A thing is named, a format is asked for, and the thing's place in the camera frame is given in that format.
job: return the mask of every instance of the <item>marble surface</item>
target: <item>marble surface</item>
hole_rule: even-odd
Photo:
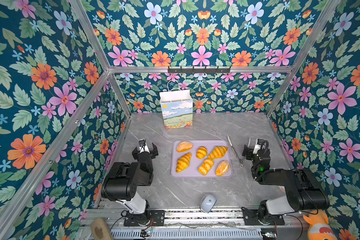
[[[229,178],[186,178],[170,175],[172,145],[176,140],[216,140],[227,141],[229,135],[239,155],[256,138],[269,141],[271,168],[290,169],[291,163],[276,138],[270,121],[263,113],[204,113],[193,115],[193,127],[165,129],[162,115],[133,114],[125,143],[116,161],[132,162],[132,150],[139,139],[146,139],[149,148],[153,142],[159,155],[153,159],[154,179],[149,187],[138,186],[138,193],[148,200],[152,208],[199,207],[205,194],[213,194],[215,207],[255,206],[264,199],[281,197],[283,192],[277,186],[260,185],[251,176],[251,162],[245,160],[240,168],[233,150],[229,147],[233,175]],[[102,199],[99,208],[119,209],[116,202]]]

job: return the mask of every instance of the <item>toy bread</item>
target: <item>toy bread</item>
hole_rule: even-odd
[[[182,170],[186,169],[187,167],[189,167],[189,162],[191,161],[191,153],[186,153],[185,155],[181,156],[178,160],[177,160],[177,167],[176,167],[176,172],[181,172]]]
[[[185,152],[185,151],[188,151],[189,149],[191,149],[192,147],[193,147],[193,143],[183,141],[177,146],[176,150],[177,150],[177,152]]]
[[[202,175],[206,175],[209,170],[213,167],[215,163],[213,162],[213,159],[211,158],[207,158],[206,160],[204,160],[203,164],[199,167],[199,172]]]
[[[229,169],[229,163],[228,161],[222,161],[216,168],[216,176],[222,176],[224,175]]]
[[[196,157],[198,159],[203,159],[207,155],[207,151],[205,147],[199,147],[199,149],[196,152]]]
[[[225,153],[227,152],[228,148],[227,147],[220,147],[217,146],[215,147],[215,149],[209,154],[209,158],[211,159],[216,159],[216,158],[221,158],[225,155]]]

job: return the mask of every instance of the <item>computer mouse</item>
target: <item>computer mouse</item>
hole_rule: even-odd
[[[215,204],[216,198],[211,194],[207,194],[202,198],[200,209],[205,213],[209,213]]]

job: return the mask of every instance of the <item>tray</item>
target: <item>tray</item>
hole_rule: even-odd
[[[215,174],[216,168],[217,166],[224,160],[229,162],[230,168],[229,170],[222,175],[221,177],[230,177],[232,176],[233,172],[232,172],[232,166],[231,166],[231,158],[229,155],[229,147],[228,147],[228,143],[224,140],[192,140],[192,141],[188,141],[193,143],[193,147],[192,149],[185,151],[185,152],[177,152],[177,146],[179,145],[179,143],[181,143],[182,141],[188,141],[188,140],[178,140],[175,141],[173,143],[173,150],[172,150],[172,163],[171,163],[171,175],[173,177],[218,177]],[[199,147],[206,147],[208,154],[207,156],[205,156],[205,158],[203,159],[198,159],[196,157],[196,151]],[[225,146],[228,147],[228,151],[226,152],[226,154],[224,155],[224,157],[222,158],[217,158],[214,159],[215,164],[213,165],[213,167],[209,170],[209,172],[207,173],[207,175],[203,176],[201,175],[201,173],[199,173],[198,168],[202,165],[202,163],[204,162],[204,160],[208,157],[208,155],[213,151],[213,149],[216,146]],[[176,166],[177,166],[177,159],[181,156],[183,156],[184,154],[190,152],[192,154],[191,156],[191,161],[189,164],[189,167],[187,167],[186,169],[184,169],[181,172],[176,172]]]

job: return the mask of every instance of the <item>orange shark plush toy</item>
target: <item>orange shark plush toy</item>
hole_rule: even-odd
[[[328,225],[328,216],[323,210],[311,211],[308,216],[304,215],[304,220],[309,223],[308,239],[309,240],[337,240],[331,227]]]

